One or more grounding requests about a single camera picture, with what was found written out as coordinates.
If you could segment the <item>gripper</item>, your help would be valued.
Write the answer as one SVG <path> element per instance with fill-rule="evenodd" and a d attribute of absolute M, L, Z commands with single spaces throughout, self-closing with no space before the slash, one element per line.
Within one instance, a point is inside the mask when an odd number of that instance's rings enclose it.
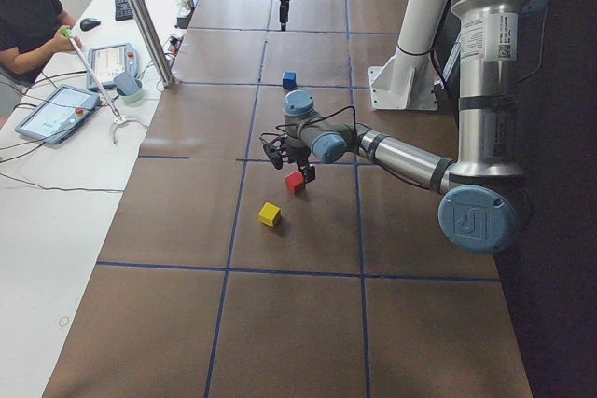
<path fill-rule="evenodd" d="M 288 23 L 288 15 L 289 15 L 289 2 L 291 0 L 279 0 L 280 7 L 279 7 L 279 22 L 280 22 L 280 30 L 285 31 L 286 26 Z"/>
<path fill-rule="evenodd" d="M 311 154 L 309 146 L 297 139 L 286 139 L 285 154 L 289 164 L 297 164 L 304 183 L 310 183 L 315 179 L 315 167 L 309 163 L 309 156 Z"/>

